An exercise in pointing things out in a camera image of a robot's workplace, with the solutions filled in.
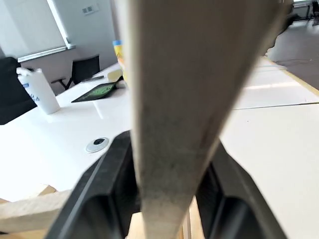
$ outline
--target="small wooden block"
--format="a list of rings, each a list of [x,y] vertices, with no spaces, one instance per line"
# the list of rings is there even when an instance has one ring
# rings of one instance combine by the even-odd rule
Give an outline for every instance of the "small wooden block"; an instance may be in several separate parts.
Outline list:
[[[69,195],[70,191],[64,191],[1,204],[0,232],[18,233],[49,228]]]

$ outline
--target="white bottle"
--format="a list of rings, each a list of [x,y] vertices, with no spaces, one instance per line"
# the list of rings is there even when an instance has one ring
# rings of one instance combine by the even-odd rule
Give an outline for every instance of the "white bottle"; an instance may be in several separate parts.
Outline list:
[[[47,115],[60,109],[60,105],[41,69],[34,72],[17,68],[18,79],[33,101]]]

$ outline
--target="floor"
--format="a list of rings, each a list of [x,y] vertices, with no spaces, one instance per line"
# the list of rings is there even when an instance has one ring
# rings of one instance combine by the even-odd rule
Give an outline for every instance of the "floor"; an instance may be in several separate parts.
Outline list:
[[[295,22],[278,36],[268,57],[319,90],[319,26]]]

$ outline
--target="black chair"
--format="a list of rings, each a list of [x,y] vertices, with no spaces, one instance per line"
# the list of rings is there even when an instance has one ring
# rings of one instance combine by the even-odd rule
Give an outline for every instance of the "black chair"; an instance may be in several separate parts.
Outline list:
[[[81,81],[91,78],[94,74],[100,72],[100,57],[99,55],[94,56],[88,59],[82,59],[73,61],[72,63],[72,76],[67,84],[64,84],[63,80],[65,78],[61,78],[58,80],[54,80],[51,83],[54,84],[59,82],[64,89],[68,89],[73,82],[75,85],[79,84]]]
[[[18,80],[17,67],[21,64],[13,57],[0,59],[0,124],[6,124],[36,107]]]

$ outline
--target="white wall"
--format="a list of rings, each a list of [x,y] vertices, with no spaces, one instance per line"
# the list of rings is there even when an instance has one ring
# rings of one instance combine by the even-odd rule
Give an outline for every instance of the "white wall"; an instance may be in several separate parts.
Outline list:
[[[112,41],[115,40],[109,0],[54,0],[62,22],[75,49],[24,62],[24,67],[41,68],[48,81],[69,78],[72,60],[100,55],[100,67],[117,62]],[[82,8],[97,3],[99,11],[83,15]],[[57,83],[51,85],[55,94],[63,91]]]
[[[21,65],[25,68],[41,68],[49,82],[62,77],[65,77],[68,81],[68,79],[71,77],[72,61],[80,58],[81,56],[77,50],[72,49],[37,58],[31,61],[26,61]],[[60,83],[54,83],[50,85],[56,95],[64,91],[64,88],[60,85]]]
[[[115,40],[109,0],[54,0],[68,38],[79,54],[100,55],[101,68],[116,62],[112,41]],[[82,9],[98,4],[99,11],[84,15]]]
[[[27,50],[18,28],[2,0],[0,0],[0,33],[0,45],[4,53],[12,52],[9,54],[11,56]]]
[[[46,0],[1,0],[1,4],[5,5],[1,18],[6,19],[1,28],[10,26],[0,31],[8,43],[0,41],[7,55],[21,57],[65,45]]]

